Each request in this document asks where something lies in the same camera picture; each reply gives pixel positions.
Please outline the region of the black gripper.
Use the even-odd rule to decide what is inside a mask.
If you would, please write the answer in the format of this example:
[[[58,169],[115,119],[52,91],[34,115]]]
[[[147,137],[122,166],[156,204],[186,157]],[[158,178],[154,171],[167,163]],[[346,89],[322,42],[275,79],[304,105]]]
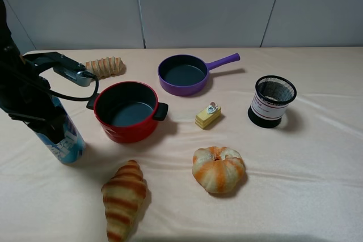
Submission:
[[[23,121],[31,129],[39,129],[60,116],[52,102],[52,95],[16,77],[12,72],[18,72],[47,89],[47,80],[39,76],[35,65],[22,59],[16,53],[5,54],[5,112],[14,119]]]

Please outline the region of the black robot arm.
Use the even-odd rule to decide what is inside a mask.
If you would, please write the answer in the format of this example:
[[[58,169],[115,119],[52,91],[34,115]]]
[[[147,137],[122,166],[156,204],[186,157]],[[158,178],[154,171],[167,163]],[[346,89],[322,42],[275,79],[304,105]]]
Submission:
[[[1,0],[1,109],[58,144],[65,137],[66,113],[45,89],[50,89],[49,82],[23,58],[11,37],[6,6]]]

